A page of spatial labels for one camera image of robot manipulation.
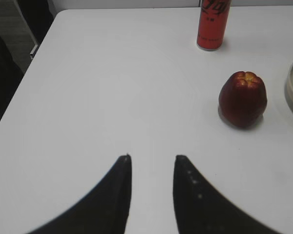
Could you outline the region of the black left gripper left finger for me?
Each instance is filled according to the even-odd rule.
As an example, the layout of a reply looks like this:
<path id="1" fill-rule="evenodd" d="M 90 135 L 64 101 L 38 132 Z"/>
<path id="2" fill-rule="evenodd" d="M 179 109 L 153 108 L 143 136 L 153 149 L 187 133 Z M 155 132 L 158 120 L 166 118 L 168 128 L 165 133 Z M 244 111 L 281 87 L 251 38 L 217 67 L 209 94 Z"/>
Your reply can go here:
<path id="1" fill-rule="evenodd" d="M 132 192 L 130 155 L 120 156 L 101 181 L 60 216 L 32 234 L 123 234 Z"/>

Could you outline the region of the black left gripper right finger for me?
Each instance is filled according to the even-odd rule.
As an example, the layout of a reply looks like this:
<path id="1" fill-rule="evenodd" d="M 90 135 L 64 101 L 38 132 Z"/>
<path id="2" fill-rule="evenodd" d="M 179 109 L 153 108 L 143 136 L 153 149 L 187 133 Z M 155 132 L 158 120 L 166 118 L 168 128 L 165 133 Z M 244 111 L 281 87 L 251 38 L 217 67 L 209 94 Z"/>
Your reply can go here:
<path id="1" fill-rule="evenodd" d="M 219 193 L 187 156 L 177 155 L 173 203 L 181 234 L 274 234 Z"/>

